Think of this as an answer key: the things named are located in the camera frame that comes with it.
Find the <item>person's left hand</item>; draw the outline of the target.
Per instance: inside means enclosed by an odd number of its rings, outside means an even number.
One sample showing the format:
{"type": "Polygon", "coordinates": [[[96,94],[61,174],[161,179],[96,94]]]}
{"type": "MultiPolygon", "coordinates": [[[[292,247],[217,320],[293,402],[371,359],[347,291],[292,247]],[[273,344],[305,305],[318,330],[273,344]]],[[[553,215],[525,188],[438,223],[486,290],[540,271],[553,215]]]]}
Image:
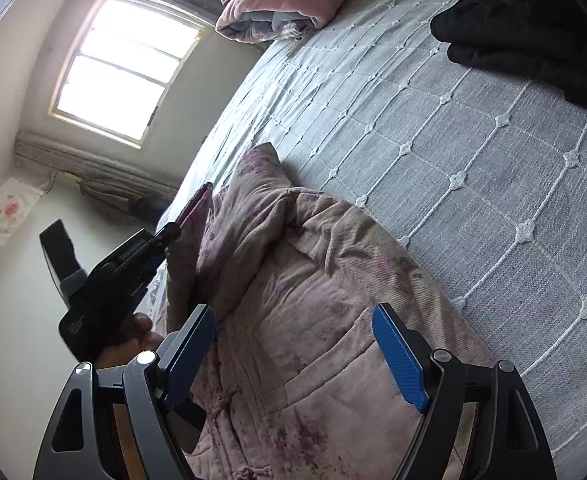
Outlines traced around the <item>person's left hand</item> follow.
{"type": "Polygon", "coordinates": [[[122,344],[104,349],[95,362],[98,370],[126,365],[140,352],[156,351],[160,347],[164,337],[153,330],[153,322],[148,315],[136,313],[132,321],[135,326],[134,337],[128,338],[122,344]]]}

